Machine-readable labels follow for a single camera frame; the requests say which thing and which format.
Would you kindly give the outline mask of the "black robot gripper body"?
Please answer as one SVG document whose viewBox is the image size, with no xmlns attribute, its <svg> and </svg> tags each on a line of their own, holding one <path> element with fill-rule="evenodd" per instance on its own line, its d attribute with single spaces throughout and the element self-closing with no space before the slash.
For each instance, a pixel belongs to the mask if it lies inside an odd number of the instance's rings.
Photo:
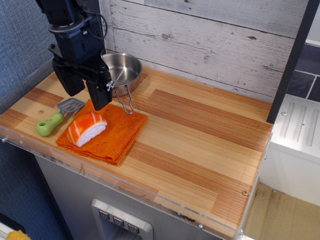
<svg viewBox="0 0 320 240">
<path fill-rule="evenodd" d="M 102 61 L 104 37 L 98 16 L 59 16 L 48 24 L 57 46 L 50 46 L 54 59 L 72 68 L 85 81 L 106 83 L 111 77 Z"/>
</svg>

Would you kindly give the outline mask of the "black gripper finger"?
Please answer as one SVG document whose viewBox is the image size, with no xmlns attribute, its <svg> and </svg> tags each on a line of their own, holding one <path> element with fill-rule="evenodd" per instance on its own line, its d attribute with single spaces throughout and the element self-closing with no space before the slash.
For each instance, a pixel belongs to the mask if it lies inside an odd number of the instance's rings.
<svg viewBox="0 0 320 240">
<path fill-rule="evenodd" d="M 52 60 L 53 70 L 62 84 L 66 93 L 73 97 L 85 89 L 83 79 L 72 72 L 72 68 L 58 61 L 57 58 Z"/>
<path fill-rule="evenodd" d="M 108 79 L 107 82 L 93 82 L 86 81 L 86 86 L 92 101 L 93 107 L 96 111 L 101 110 L 107 104 L 112 102 L 113 97 L 113 81 Z"/>
</svg>

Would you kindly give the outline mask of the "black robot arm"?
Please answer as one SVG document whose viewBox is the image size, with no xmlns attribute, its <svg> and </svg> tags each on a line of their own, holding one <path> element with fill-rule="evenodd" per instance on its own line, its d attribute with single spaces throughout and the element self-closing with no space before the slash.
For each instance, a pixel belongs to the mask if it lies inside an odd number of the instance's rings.
<svg viewBox="0 0 320 240">
<path fill-rule="evenodd" d="M 84 0 L 39 0 L 37 4 L 56 39 L 49 50 L 63 88 L 71 97 L 88 89 L 94 109 L 101 110 L 112 102 L 113 88 L 109 68 L 102 60 L 107 31 L 101 23 L 106 19 Z"/>
</svg>

